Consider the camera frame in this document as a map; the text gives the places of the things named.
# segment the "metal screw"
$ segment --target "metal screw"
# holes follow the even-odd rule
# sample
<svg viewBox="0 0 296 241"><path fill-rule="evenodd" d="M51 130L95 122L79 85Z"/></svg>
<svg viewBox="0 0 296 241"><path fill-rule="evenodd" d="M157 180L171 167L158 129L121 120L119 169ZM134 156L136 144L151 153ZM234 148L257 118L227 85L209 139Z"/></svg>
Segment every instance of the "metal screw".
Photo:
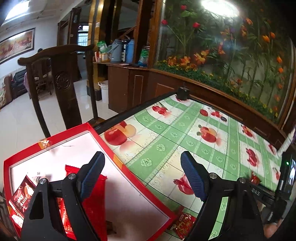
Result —
<svg viewBox="0 0 296 241"><path fill-rule="evenodd" d="M71 174L68 175L68 178L71 179L71 180L74 179L75 177L76 177L75 173L71 173Z"/></svg>
<svg viewBox="0 0 296 241"><path fill-rule="evenodd" d="M46 183L46 178L42 178L40 181L39 181L40 184L44 184Z"/></svg>
<svg viewBox="0 0 296 241"><path fill-rule="evenodd" d="M212 179L216 179L217 178L217 174L216 173L210 173L210 178Z"/></svg>
<svg viewBox="0 0 296 241"><path fill-rule="evenodd" d="M240 181L241 183L246 183L246 179L243 178L243 177L240 177L240 178L239 178L239 181Z"/></svg>

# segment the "thermos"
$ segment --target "thermos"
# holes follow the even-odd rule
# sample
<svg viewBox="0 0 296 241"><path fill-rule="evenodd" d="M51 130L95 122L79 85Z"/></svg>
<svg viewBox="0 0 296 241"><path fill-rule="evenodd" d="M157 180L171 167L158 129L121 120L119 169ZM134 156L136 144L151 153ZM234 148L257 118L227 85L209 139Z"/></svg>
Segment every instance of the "thermos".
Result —
<svg viewBox="0 0 296 241"><path fill-rule="evenodd" d="M122 46L122 41L118 39L115 39L114 42L108 46L108 57L111 59L111 63L121 63Z"/></svg>
<svg viewBox="0 0 296 241"><path fill-rule="evenodd" d="M131 64L133 62L133 47L135 45L135 40L131 39L126 45L126 63Z"/></svg>
<svg viewBox="0 0 296 241"><path fill-rule="evenodd" d="M123 39L121 40L123 44L122 52L121 52L121 61L126 61L126 45L130 42L130 39Z"/></svg>

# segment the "table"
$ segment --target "table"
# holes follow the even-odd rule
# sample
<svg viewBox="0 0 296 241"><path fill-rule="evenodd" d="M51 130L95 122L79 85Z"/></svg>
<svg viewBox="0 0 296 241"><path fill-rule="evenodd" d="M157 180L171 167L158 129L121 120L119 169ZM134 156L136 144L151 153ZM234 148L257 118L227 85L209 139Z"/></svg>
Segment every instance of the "table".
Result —
<svg viewBox="0 0 296 241"><path fill-rule="evenodd" d="M268 189L278 185L281 158L271 144L228 115L194 99L180 101L174 93L119 114L96 131L172 211L182 205L196 217L202 206L184 184L180 155L186 150L224 179L250 178L253 171ZM224 197L210 238L219 234L227 202ZM167 230L159 240L175 240L172 236Z"/></svg>

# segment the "ceiling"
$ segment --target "ceiling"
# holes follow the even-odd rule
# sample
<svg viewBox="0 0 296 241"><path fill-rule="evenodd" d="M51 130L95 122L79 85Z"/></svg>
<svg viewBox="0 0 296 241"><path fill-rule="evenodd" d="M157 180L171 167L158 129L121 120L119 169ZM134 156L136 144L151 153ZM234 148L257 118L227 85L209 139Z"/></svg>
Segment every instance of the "ceiling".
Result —
<svg viewBox="0 0 296 241"><path fill-rule="evenodd" d="M0 27L0 34L37 19L62 19L73 7L85 0L30 0L29 10L18 18L4 21Z"/></svg>

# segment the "picture frame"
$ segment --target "picture frame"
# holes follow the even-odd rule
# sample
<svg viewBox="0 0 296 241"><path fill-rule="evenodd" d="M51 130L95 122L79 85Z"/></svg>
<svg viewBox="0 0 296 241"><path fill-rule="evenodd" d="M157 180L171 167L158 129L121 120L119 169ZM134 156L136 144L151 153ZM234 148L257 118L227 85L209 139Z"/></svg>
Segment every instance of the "picture frame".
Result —
<svg viewBox="0 0 296 241"><path fill-rule="evenodd" d="M0 64L34 50L35 28L17 33L0 42Z"/></svg>

